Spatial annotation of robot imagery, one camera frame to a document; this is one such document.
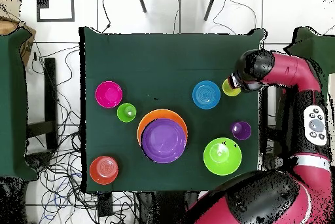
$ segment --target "lime green bowl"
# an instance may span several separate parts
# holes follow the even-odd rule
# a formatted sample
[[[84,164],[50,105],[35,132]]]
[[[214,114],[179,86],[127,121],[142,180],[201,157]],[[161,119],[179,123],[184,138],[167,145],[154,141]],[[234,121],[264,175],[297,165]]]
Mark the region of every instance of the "lime green bowl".
[[[136,108],[130,103],[123,103],[116,112],[118,118],[125,123],[132,121],[136,116]]]
[[[203,161],[210,172],[225,176],[238,169],[242,152],[238,144],[229,138],[217,138],[206,146]]]

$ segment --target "yellow-green cup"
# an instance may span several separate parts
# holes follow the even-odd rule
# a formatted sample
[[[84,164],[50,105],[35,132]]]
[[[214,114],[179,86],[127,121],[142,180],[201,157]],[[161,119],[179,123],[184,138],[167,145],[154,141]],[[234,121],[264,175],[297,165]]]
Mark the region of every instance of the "yellow-green cup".
[[[237,96],[240,92],[241,92],[241,88],[232,88],[230,85],[229,85],[229,82],[228,82],[228,79],[226,79],[223,84],[222,84],[222,90],[223,92],[230,96],[230,97],[234,97],[234,96]]]

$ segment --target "purple plate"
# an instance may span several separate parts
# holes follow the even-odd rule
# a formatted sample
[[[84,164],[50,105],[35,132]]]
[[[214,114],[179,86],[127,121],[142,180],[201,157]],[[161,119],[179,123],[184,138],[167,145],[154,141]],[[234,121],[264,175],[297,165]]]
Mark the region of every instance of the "purple plate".
[[[178,159],[186,145],[183,129],[170,119],[156,119],[148,124],[141,141],[144,154],[158,163],[169,163]]]

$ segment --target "white floor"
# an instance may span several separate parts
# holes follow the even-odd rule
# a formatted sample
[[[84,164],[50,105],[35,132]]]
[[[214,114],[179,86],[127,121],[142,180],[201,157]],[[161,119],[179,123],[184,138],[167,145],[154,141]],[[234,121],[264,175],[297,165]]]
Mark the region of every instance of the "white floor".
[[[57,83],[67,80],[71,72],[69,71],[65,57],[78,48],[79,26],[88,26],[99,31],[103,31],[108,24],[105,11],[103,10],[102,0],[74,0],[75,21],[74,22],[37,22],[36,0],[21,0],[21,20],[37,31],[32,52],[38,56],[46,56],[63,50],[52,57],[56,59]],[[232,1],[243,3],[251,7],[254,13],[247,7],[237,5]],[[106,33],[170,33],[179,32],[179,15],[176,12],[179,8],[178,0],[144,0],[147,13],[142,11],[139,0],[105,0],[105,8],[111,21],[111,27]],[[209,0],[181,0],[181,33],[230,33],[246,34],[255,26],[265,28],[268,37],[265,41],[265,48],[268,50],[283,51],[292,39],[293,30],[299,26],[311,26],[317,32],[335,35],[335,2],[334,0],[215,0],[209,18],[204,22],[203,17],[206,12]],[[41,18],[68,18],[71,16],[69,0],[50,0],[48,10],[41,10]],[[44,120],[44,75],[38,74],[31,69],[32,57],[29,61],[27,74],[27,91],[29,100],[29,122]],[[58,88],[66,96],[71,104],[72,110],[80,115],[80,89],[79,89],[79,52],[74,51],[67,57],[67,64],[73,71],[73,78],[61,84]],[[42,71],[40,63],[34,62],[35,71]],[[330,88],[335,95],[335,85]],[[275,110],[270,97],[270,113]],[[69,107],[63,97],[60,96],[61,103]],[[59,110],[59,123],[62,123]],[[65,134],[72,134],[78,130],[79,119],[71,116],[69,126],[65,128]],[[35,139],[30,139],[28,150],[33,153],[42,150],[41,144]],[[65,141],[62,150],[72,149],[71,140]],[[80,168],[80,161],[75,161]],[[62,184],[63,179],[55,182],[54,188]],[[48,203],[49,197],[53,199],[51,193],[47,193],[44,186],[52,188],[52,182],[46,183],[46,176],[41,176],[41,180],[29,184],[27,191],[27,214],[30,222],[40,224],[64,224],[71,214],[72,221],[66,224],[95,224],[90,219],[88,212],[83,209],[76,209],[74,212],[71,205],[67,205],[55,216],[57,206],[60,205],[59,199]],[[50,212],[44,213],[42,203],[48,204]],[[126,223],[132,222],[131,213],[126,218]]]

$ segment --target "magenta bowl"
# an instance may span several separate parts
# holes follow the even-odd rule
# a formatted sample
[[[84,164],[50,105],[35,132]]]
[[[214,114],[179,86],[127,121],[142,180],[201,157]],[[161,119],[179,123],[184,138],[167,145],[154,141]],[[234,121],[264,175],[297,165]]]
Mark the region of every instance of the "magenta bowl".
[[[110,109],[116,107],[122,99],[122,89],[113,81],[104,81],[96,89],[96,100],[100,106]]]

